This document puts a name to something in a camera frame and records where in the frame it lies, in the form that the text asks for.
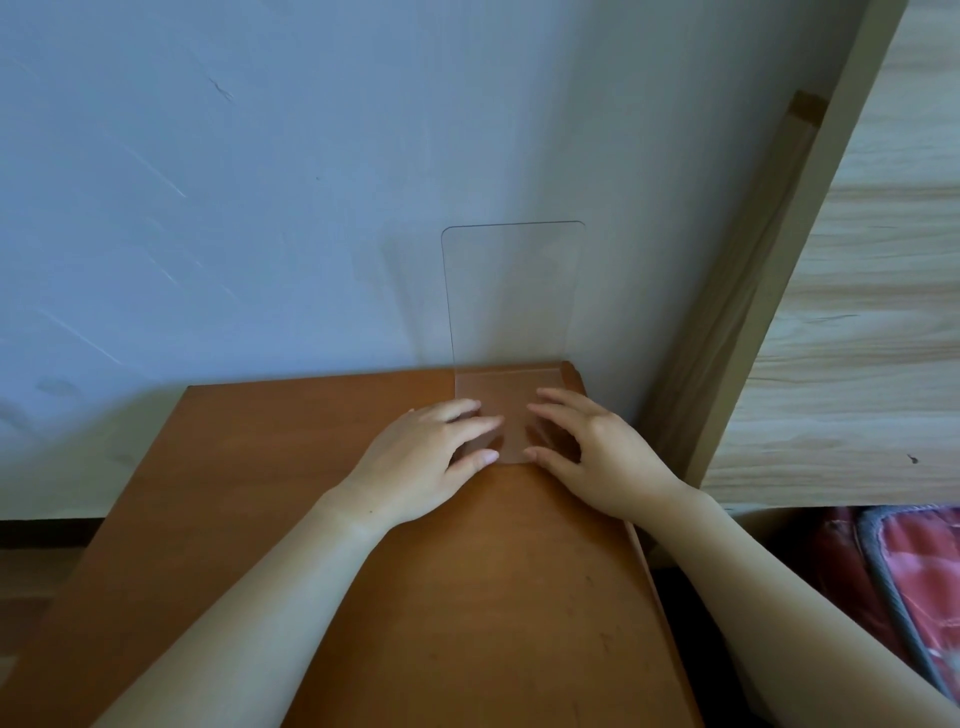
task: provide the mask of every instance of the wooden desk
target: wooden desk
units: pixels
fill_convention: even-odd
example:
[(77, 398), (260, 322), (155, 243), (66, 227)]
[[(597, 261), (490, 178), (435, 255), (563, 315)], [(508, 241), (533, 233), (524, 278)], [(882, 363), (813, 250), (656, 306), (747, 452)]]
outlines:
[[(564, 365), (567, 386), (582, 391)], [(451, 370), (191, 387), (0, 692), (89, 725)], [(624, 525), (493, 466), (361, 569), (286, 725), (699, 725)]]

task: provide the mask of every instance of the right hand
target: right hand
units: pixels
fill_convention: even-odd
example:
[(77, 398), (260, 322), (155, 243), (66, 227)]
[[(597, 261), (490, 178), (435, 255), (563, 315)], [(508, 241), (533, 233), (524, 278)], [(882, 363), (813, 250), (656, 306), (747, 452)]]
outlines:
[(580, 462), (570, 462), (550, 448), (524, 452), (580, 500), (642, 527), (675, 497), (694, 491), (670, 472), (635, 429), (593, 400), (566, 389), (538, 389), (537, 394), (547, 403), (527, 408), (577, 439)]

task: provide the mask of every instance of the wall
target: wall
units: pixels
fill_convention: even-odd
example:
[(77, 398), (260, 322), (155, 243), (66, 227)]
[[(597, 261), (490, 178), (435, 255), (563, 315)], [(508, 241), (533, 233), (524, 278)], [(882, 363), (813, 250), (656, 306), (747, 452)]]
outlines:
[(0, 518), (106, 513), (187, 383), (447, 363), (450, 225), (586, 224), (571, 358), (631, 416), (861, 11), (5, 3)]

